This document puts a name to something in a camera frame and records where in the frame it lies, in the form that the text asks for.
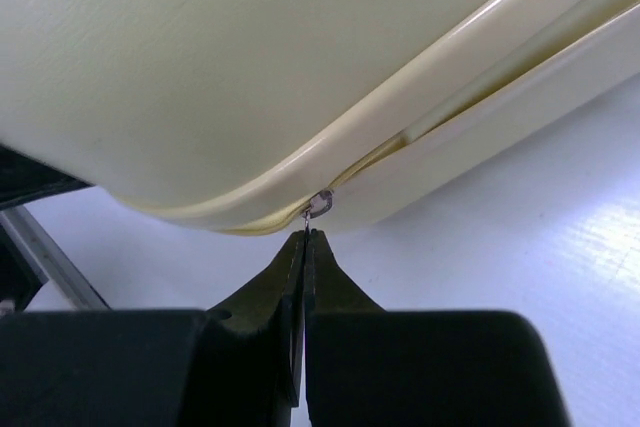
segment white table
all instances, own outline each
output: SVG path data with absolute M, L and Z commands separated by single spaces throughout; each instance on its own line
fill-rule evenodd
M 286 237 L 174 227 L 99 189 L 30 210 L 115 308 L 211 306 Z M 520 312 L 546 342 L 575 425 L 640 425 L 640 78 L 378 225 L 329 240 L 387 309 Z M 31 308 L 66 307 L 48 285 Z M 304 405 L 292 425 L 307 425 Z

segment black plastic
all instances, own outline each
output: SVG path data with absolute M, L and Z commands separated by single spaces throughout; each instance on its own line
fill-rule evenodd
M 14 303 L 16 311 L 27 308 L 46 279 L 39 278 L 0 226 L 0 300 Z
M 385 312 L 316 231 L 208 312 L 5 316 L 0 425 L 288 426 L 303 322 L 314 427 L 568 425 L 526 320 Z
M 0 210 L 84 187 L 88 185 L 0 145 Z

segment metal clip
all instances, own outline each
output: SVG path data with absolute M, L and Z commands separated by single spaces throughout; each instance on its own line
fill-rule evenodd
M 315 219 L 323 214 L 326 214 L 333 207 L 333 191 L 326 189 L 321 190 L 316 195 L 311 197 L 309 201 L 309 208 L 305 211 L 305 218 L 307 213 L 309 219 Z

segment metal rail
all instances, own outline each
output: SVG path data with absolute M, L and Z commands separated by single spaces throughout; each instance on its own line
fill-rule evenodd
M 0 225 L 33 272 L 38 277 L 44 272 L 73 307 L 77 310 L 110 310 L 100 294 L 25 207 L 0 211 Z

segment cream plastic casing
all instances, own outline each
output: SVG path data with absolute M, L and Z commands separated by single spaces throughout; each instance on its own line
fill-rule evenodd
M 0 142 L 261 233 L 400 136 L 318 219 L 355 227 L 640 71 L 636 1 L 0 0 Z

